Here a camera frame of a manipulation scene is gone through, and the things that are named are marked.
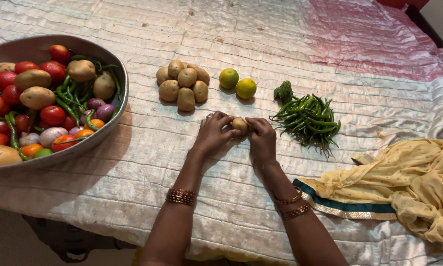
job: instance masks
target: gold bangle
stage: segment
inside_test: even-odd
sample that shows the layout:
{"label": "gold bangle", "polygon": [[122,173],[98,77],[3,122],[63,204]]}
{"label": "gold bangle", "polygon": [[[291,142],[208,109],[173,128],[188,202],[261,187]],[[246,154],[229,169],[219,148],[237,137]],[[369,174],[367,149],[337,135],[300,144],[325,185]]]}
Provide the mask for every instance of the gold bangle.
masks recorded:
{"label": "gold bangle", "polygon": [[170,188],[165,196],[165,201],[192,206],[197,194],[190,190]]}
{"label": "gold bangle", "polygon": [[306,211],[308,211],[309,208],[310,208],[310,205],[308,203],[306,203],[298,209],[295,209],[293,211],[289,211],[289,212],[282,214],[282,218],[284,218],[284,220],[290,220],[292,218],[297,217],[298,215],[305,213]]}
{"label": "gold bangle", "polygon": [[302,198],[302,191],[300,190],[300,188],[295,186],[295,190],[298,192],[298,195],[295,196],[293,199],[289,199],[289,200],[279,200],[276,196],[274,196],[274,200],[275,202],[282,204],[282,205],[289,205],[292,204],[296,201],[298,201],[299,199]]}

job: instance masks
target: pink fabric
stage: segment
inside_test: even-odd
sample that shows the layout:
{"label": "pink fabric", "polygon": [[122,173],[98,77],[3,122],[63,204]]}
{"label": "pink fabric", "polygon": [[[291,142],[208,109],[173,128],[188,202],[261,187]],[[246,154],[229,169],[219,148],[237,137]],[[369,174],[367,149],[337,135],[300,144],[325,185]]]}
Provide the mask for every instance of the pink fabric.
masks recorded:
{"label": "pink fabric", "polygon": [[306,0],[316,64],[420,82],[443,77],[443,49],[401,10],[364,0]]}

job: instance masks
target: lime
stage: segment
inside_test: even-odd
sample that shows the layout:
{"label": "lime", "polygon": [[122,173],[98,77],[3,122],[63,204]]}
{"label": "lime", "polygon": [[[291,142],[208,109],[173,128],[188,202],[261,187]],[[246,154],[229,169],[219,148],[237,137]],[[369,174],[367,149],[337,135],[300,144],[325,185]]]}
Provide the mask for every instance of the lime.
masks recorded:
{"label": "lime", "polygon": [[36,158],[39,158],[39,157],[47,156],[49,154],[52,154],[52,150],[51,149],[41,149],[41,150],[38,150],[34,154],[33,158],[36,159]]}
{"label": "lime", "polygon": [[236,87],[236,83],[238,83],[239,75],[236,70],[232,68],[224,69],[220,73],[219,81],[220,85],[226,89],[232,89]]}
{"label": "lime", "polygon": [[249,99],[256,93],[256,82],[252,79],[242,79],[236,85],[236,94],[240,98]]}

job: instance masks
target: teal border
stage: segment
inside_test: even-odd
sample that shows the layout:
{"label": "teal border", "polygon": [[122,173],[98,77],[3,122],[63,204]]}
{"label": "teal border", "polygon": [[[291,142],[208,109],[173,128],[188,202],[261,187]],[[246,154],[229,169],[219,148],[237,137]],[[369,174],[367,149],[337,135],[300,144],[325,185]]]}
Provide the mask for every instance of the teal border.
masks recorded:
{"label": "teal border", "polygon": [[307,193],[317,204],[330,207],[345,212],[368,212],[377,214],[395,214],[395,210],[390,204],[372,204],[372,203],[342,203],[317,196],[315,190],[304,182],[295,179],[292,184],[299,187],[302,192]]}

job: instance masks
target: metal bowl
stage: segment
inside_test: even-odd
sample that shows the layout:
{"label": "metal bowl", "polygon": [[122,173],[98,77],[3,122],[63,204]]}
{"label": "metal bowl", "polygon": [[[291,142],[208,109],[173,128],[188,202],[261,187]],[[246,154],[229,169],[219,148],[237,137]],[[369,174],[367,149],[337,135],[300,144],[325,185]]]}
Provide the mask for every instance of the metal bowl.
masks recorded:
{"label": "metal bowl", "polygon": [[23,161],[12,165],[0,166],[0,170],[19,167],[44,167],[71,159],[76,155],[83,154],[88,149],[102,142],[103,139],[110,133],[110,131],[112,131],[116,127],[118,120],[123,115],[124,109],[128,102],[128,73],[126,72],[123,63],[116,55],[112,54],[112,52],[93,42],[69,35],[40,35],[35,37],[17,39],[0,44],[0,63],[18,63],[21,61],[31,61],[39,65],[39,63],[47,62],[49,60],[50,56],[47,49],[51,45],[64,45],[77,54],[92,57],[102,62],[102,64],[120,65],[121,67],[114,68],[114,71],[116,76],[118,77],[118,81],[121,86],[123,103],[120,102],[118,97],[113,97],[113,100],[111,102],[113,106],[119,106],[120,111],[100,130],[96,131],[89,138],[79,142],[78,144],[68,149],[53,153],[45,157]]}

